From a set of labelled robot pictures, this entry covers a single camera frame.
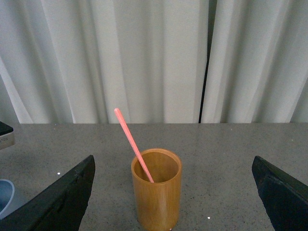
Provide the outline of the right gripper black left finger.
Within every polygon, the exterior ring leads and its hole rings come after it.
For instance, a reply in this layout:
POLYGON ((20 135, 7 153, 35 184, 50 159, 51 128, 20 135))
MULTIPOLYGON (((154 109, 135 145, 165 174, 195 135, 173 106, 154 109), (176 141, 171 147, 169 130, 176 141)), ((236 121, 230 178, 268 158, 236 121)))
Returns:
POLYGON ((0 221, 2 231, 77 231, 95 175, 92 155, 0 221))

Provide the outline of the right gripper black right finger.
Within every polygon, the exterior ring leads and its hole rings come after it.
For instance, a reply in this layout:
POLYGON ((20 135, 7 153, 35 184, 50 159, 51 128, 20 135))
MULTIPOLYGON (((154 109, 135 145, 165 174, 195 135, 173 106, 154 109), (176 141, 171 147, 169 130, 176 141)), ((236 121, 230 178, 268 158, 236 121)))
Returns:
POLYGON ((255 156, 252 173, 257 191, 276 231, 308 229, 308 186, 255 156))

